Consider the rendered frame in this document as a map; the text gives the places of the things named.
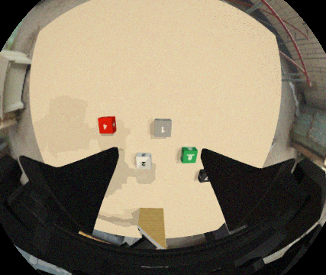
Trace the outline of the green block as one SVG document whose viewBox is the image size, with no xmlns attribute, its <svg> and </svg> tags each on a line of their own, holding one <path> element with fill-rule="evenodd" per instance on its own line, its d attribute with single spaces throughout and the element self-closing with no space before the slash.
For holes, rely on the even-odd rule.
<svg viewBox="0 0 326 275">
<path fill-rule="evenodd" d="M 196 147 L 182 147 L 181 162 L 182 163 L 195 163 L 197 149 Z"/>
</svg>

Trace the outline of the red block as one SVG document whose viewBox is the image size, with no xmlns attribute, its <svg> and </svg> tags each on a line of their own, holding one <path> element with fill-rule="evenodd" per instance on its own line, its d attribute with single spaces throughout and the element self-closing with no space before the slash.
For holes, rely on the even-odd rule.
<svg viewBox="0 0 326 275">
<path fill-rule="evenodd" d="M 116 131 L 116 117 L 105 116 L 98 119 L 99 134 L 114 134 Z"/>
</svg>

